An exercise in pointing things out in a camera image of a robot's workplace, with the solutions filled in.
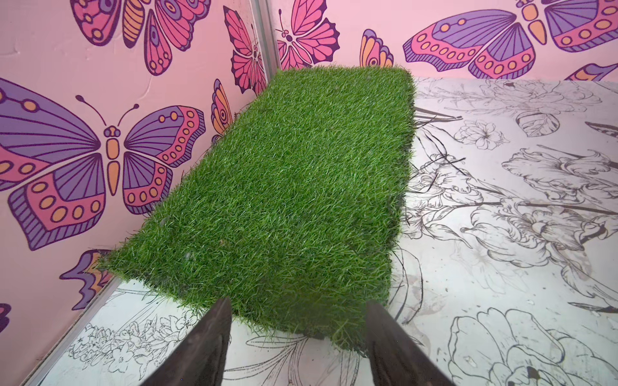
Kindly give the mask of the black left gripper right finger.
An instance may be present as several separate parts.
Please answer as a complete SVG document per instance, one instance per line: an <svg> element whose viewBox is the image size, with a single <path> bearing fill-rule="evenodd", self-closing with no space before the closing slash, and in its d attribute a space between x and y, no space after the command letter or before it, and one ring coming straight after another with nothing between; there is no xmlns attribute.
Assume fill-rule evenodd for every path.
<svg viewBox="0 0 618 386"><path fill-rule="evenodd" d="M365 330L366 351L375 385L454 385L376 301L366 303Z"/></svg>

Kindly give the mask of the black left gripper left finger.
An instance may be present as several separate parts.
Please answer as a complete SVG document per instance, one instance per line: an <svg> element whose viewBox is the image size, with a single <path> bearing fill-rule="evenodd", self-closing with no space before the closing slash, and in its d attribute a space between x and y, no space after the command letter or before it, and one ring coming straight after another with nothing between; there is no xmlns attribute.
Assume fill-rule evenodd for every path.
<svg viewBox="0 0 618 386"><path fill-rule="evenodd" d="M222 298L170 356L143 381L147 386L221 385L230 341L232 307Z"/></svg>

